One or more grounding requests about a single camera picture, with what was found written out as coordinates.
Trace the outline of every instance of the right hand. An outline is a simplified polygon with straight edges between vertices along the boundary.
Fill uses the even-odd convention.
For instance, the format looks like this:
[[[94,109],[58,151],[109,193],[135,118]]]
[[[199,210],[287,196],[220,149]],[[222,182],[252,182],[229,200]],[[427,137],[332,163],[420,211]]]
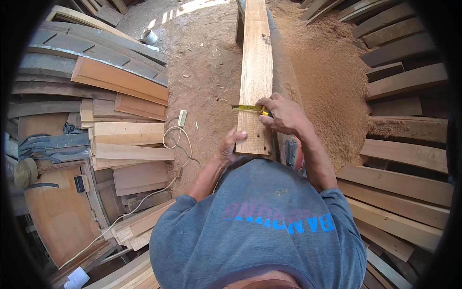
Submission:
[[[260,115],[258,119],[274,131],[285,135],[298,135],[301,130],[313,127],[306,118],[305,111],[279,93],[273,93],[269,98],[259,99],[256,105],[265,106],[271,111],[273,117]]]

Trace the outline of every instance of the wood grain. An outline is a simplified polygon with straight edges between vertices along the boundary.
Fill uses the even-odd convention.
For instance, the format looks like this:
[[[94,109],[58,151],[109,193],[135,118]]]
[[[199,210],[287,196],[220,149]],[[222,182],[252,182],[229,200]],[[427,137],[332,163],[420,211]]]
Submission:
[[[240,105],[255,105],[269,97],[273,90],[273,56],[264,0],[247,0],[244,21]],[[271,131],[253,111],[239,111],[237,130],[246,131],[247,138],[238,141],[236,153],[269,155]]]

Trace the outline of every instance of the hand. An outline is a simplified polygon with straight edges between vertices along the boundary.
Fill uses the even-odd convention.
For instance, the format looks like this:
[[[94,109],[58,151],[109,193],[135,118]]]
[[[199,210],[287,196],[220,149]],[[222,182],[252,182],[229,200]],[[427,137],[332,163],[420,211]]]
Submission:
[[[298,136],[301,130],[313,127],[306,118],[305,111],[279,93],[273,93],[270,98],[259,99],[256,105],[265,106],[271,111],[273,117],[260,115],[258,119],[274,131]]]
[[[225,163],[230,163],[237,159],[237,155],[233,154],[234,145],[237,141],[247,137],[246,131],[237,131],[237,125],[232,128],[220,144],[220,148],[216,152],[217,157]]]

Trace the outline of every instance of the dirt floor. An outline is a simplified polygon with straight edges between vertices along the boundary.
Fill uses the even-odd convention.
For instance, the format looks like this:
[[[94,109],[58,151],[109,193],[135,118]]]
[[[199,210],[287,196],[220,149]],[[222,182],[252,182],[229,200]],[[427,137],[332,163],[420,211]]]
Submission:
[[[361,164],[361,150],[369,128],[364,98],[368,67],[353,45],[351,26],[330,14],[305,26],[298,18],[298,3],[267,0],[293,63],[307,117],[335,166]],[[230,105],[239,102],[242,50],[234,37],[237,4],[234,0],[148,0],[129,8],[117,26],[139,38],[152,27],[157,46],[168,57],[170,85],[167,120],[188,111],[185,124],[193,158],[173,187],[174,196],[184,193],[218,147],[222,137],[237,123]],[[180,144],[188,151],[187,139]],[[172,170],[186,161],[176,149]]]

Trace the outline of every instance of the left hand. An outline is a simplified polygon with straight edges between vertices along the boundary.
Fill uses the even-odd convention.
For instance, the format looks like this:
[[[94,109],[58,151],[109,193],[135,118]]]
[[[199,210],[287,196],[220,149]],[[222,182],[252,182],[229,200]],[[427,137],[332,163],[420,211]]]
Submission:
[[[243,140],[247,137],[246,131],[237,131],[237,125],[232,128],[225,138],[222,140],[216,155],[223,162],[230,163],[237,159],[237,155],[233,154],[234,145],[237,141]]]

